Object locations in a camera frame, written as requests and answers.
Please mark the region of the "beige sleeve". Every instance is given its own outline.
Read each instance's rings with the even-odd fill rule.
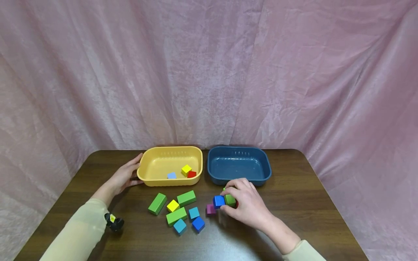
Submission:
[[[284,261],[325,261],[325,259],[306,241],[302,240],[287,255],[283,256]]]
[[[70,218],[54,239],[41,261],[85,261],[102,238],[106,228],[106,205],[90,199]]]

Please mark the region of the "light blue block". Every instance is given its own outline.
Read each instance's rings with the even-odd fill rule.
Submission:
[[[172,173],[167,174],[167,178],[169,178],[169,179],[176,179],[177,178],[176,177],[176,173],[175,172],[172,172]]]
[[[189,217],[191,221],[195,220],[197,217],[200,217],[199,209],[197,207],[189,209]]]
[[[183,221],[183,219],[179,219],[174,224],[174,230],[178,233],[179,236],[181,236],[186,231],[186,223]]]

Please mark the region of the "green rectangular block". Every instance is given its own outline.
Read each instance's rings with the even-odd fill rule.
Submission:
[[[194,191],[191,190],[189,192],[177,196],[177,202],[180,204],[180,207],[184,207],[185,205],[196,202],[196,196],[194,194]]]
[[[151,205],[148,207],[148,211],[154,215],[158,215],[166,202],[166,195],[158,193]]]
[[[179,208],[178,210],[168,214],[166,217],[168,226],[172,227],[179,219],[185,220],[187,218],[187,213],[184,208]]]
[[[231,195],[225,195],[225,203],[230,206],[230,207],[235,207],[237,201],[235,200],[234,197],[232,197]]]

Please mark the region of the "wooden table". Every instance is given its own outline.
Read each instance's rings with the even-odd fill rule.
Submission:
[[[297,150],[266,150],[272,177],[258,188],[266,206],[301,238],[307,239],[328,261],[367,260],[305,156]],[[53,208],[23,247],[16,260],[38,260],[74,212],[118,168],[138,151],[98,151],[91,154]],[[168,200],[194,190],[201,214],[222,187],[206,170],[194,186],[132,187],[117,196],[110,211],[125,220],[121,233],[105,232],[89,260],[280,260],[280,253],[262,233],[225,215],[203,218],[206,227],[196,234],[189,220],[178,237],[166,222],[166,208],[158,216],[147,211],[158,192]]]

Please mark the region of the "blue cube block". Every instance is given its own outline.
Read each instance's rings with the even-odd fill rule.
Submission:
[[[172,173],[167,174],[167,178],[169,178],[169,179],[176,179],[177,178],[176,177],[176,173],[175,172],[172,172]]]
[[[201,217],[197,217],[191,224],[194,229],[196,229],[197,233],[199,234],[200,231],[205,227],[205,222]]]
[[[195,218],[199,217],[199,209],[197,209],[197,207],[191,208],[189,209],[189,216],[190,216],[190,220],[193,221]]]
[[[184,231],[186,231],[186,223],[183,221],[183,219],[179,219],[175,224],[174,224],[174,230],[178,233],[179,236],[181,236]]]
[[[213,197],[213,206],[218,209],[221,206],[225,205],[225,198],[224,196],[218,195]]]

